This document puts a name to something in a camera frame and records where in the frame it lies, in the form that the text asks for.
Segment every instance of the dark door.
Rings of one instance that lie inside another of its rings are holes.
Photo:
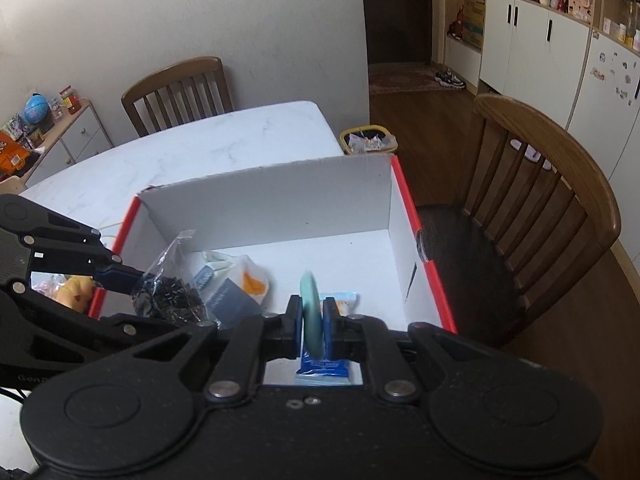
[[[364,0],[369,64],[431,62],[431,0]]]

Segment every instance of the wooden chair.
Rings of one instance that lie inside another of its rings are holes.
[[[525,160],[529,145],[542,154],[536,163]],[[500,346],[596,264],[620,234],[620,212],[585,149],[507,97],[476,98],[462,168],[453,204],[418,208],[421,248],[436,262],[458,332]]]
[[[216,109],[214,95],[211,92],[210,80],[213,75],[213,82],[218,88],[220,96],[220,107]],[[188,88],[191,88],[192,98],[190,99]],[[181,97],[181,105],[175,97],[175,92]],[[149,100],[153,94],[155,104]],[[207,117],[203,100],[209,105],[209,116],[233,111],[231,97],[226,86],[225,71],[219,57],[196,57],[187,61],[176,63],[155,72],[144,79],[138,81],[122,95],[122,106],[129,116],[131,123],[135,127],[140,137],[149,134],[140,114],[136,108],[136,102],[143,100],[148,118],[155,132],[184,124],[185,122],[196,121]],[[166,103],[171,103],[172,121],[167,111]],[[192,104],[195,103],[199,117],[193,113]],[[164,128],[161,128],[157,113],[160,112],[164,121]]]
[[[25,189],[27,189],[27,187],[22,183],[19,176],[12,175],[0,182],[0,195],[5,193],[17,195]]]

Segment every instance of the chair backrest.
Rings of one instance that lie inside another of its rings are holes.
[[[27,187],[22,183],[19,176],[12,175],[0,182],[0,195],[5,193],[17,195],[25,189],[27,189]]]
[[[216,93],[219,96],[217,107],[217,100],[211,91],[212,83],[217,88]],[[181,102],[176,99],[175,93],[180,96]],[[150,101],[151,95],[154,96],[155,102]],[[122,106],[138,135],[142,137],[148,135],[149,130],[136,108],[136,102],[140,99],[144,102],[146,115],[155,132],[233,111],[225,72],[219,57],[196,57],[176,63],[148,75],[124,92]],[[209,115],[204,102],[208,105]],[[171,111],[167,110],[168,104],[171,105]],[[158,112],[164,122],[164,128],[160,126]]]
[[[616,241],[620,211],[595,161],[551,119],[492,94],[479,95],[474,108],[455,205],[503,254],[527,326]],[[512,139],[522,142],[517,151]],[[529,146],[542,156],[523,164]],[[550,171],[543,171],[546,160]]]

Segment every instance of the white marble table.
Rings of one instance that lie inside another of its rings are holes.
[[[23,196],[97,227],[111,246],[133,196],[210,174],[341,155],[318,106],[293,102],[184,124],[117,146],[71,166]],[[18,424],[19,405],[0,396],[0,466],[31,470]]]

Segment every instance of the white cardboard box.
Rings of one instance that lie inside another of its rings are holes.
[[[397,157],[337,156],[145,189],[113,251],[146,270],[180,231],[195,230],[194,274],[200,251],[247,254],[268,272],[272,312],[284,313],[310,270],[320,292],[356,292],[357,312],[392,330],[415,321],[454,330],[435,266],[418,254],[419,228]],[[90,316],[118,312],[133,314],[130,298],[101,291]],[[282,373],[292,379],[296,368],[290,362]]]

